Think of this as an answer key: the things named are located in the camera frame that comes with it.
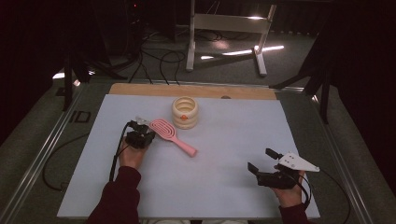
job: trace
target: gray floor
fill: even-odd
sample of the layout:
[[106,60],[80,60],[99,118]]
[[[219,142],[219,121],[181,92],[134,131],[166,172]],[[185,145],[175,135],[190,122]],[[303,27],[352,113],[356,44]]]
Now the gray floor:
[[[224,33],[227,36],[236,36],[233,33]],[[256,35],[241,35],[243,40],[197,41],[196,58],[198,55],[218,56],[226,51],[250,49],[257,43]],[[153,35],[145,44],[144,51],[157,57],[162,57],[167,51],[163,49],[180,50],[187,53],[186,35],[180,35],[173,43],[160,35]],[[232,58],[219,58],[210,61],[197,60],[194,71],[185,71],[185,60],[177,72],[180,84],[208,83],[227,85],[261,85],[268,86],[293,77],[304,61],[315,39],[303,35],[275,35],[269,34],[266,47],[284,46],[283,49],[267,51],[264,53],[268,76],[258,75],[256,64],[251,56],[238,56]],[[176,55],[169,55],[166,60],[176,60]],[[160,73],[160,61],[144,54],[143,64],[148,75],[153,80],[163,80]],[[137,64],[120,71],[120,74],[130,77]],[[176,85],[174,72],[176,63],[164,63],[163,72],[171,85]],[[133,83],[149,83],[143,69],[136,74]],[[303,87],[307,79],[292,84],[292,87]],[[85,85],[84,92],[78,98],[76,110],[92,112],[91,121],[88,123],[68,123],[56,147],[61,146],[73,138],[87,133],[94,122],[95,113],[98,111],[103,96],[108,92],[112,83],[120,82],[98,72],[92,77],[90,84]],[[58,87],[62,86],[61,80],[55,80],[51,88],[37,102],[35,107],[21,122],[0,150],[0,210],[6,210],[9,200],[17,190],[23,175],[35,159],[35,155],[45,145],[51,134],[52,128],[57,124],[62,113],[63,98],[55,96]],[[284,106],[285,113],[290,123],[290,128],[300,153],[313,163],[323,164],[326,170],[338,181],[345,182],[344,177],[352,177],[345,183],[353,188],[349,193],[353,202],[357,202],[347,223],[396,223],[396,200],[383,176],[376,168],[366,145],[356,129],[353,121],[342,105],[337,89],[331,88],[329,102],[329,125],[323,125],[318,118],[318,113],[310,97],[303,93],[293,91],[280,91],[276,95]],[[48,164],[48,180],[54,185],[68,181],[73,174],[78,162],[84,140],[81,138],[66,145],[54,156]],[[342,160],[334,155],[339,152]],[[315,186],[314,195],[318,203],[321,218],[317,223],[342,223],[347,212],[347,203],[340,191],[325,175],[312,174],[309,176]],[[48,189],[41,176],[33,178],[35,183],[28,189],[26,197],[21,198],[17,206],[13,223],[83,223],[83,220],[59,219],[56,213],[64,194]],[[360,198],[354,198],[356,192]],[[280,223],[279,220],[260,220],[258,223]]]

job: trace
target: hand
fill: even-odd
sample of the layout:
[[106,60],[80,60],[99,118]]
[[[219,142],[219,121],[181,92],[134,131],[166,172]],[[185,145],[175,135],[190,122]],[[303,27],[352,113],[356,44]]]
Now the hand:
[[122,150],[121,154],[119,155],[120,159],[120,166],[130,166],[135,168],[136,170],[139,169],[140,164],[143,161],[146,151],[149,147],[136,149],[134,147],[129,146],[125,142],[125,137],[122,139],[122,144],[120,150]]
[[[304,176],[305,171],[299,171],[299,182],[303,182],[302,176]],[[283,208],[292,207],[302,203],[302,189],[295,185],[292,189],[273,189],[271,188],[276,197],[279,199],[280,206]]]

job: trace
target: maroon sleeve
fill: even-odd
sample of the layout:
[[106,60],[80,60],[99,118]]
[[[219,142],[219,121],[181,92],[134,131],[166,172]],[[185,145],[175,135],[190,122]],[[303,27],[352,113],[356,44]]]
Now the maroon sleeve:
[[279,206],[283,224],[312,224],[306,217],[304,204],[300,203],[293,207],[283,208]]
[[137,205],[140,194],[137,190],[141,175],[128,166],[121,166],[114,182],[108,182],[102,198],[88,217],[87,223],[139,223]]

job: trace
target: white table surface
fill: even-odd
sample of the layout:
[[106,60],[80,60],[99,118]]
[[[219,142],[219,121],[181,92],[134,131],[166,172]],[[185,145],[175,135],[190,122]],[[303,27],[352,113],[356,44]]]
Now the white table surface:
[[[144,119],[171,121],[176,97],[113,95],[105,97],[73,174],[58,217],[85,218],[98,204],[125,123]],[[277,161],[267,147],[298,154],[277,100],[195,98],[198,124],[177,129],[177,137],[196,147],[190,158],[174,143],[153,140],[139,170],[141,218],[263,219],[280,217],[275,194],[257,185],[248,161],[272,173]],[[319,217],[315,199],[306,210]]]

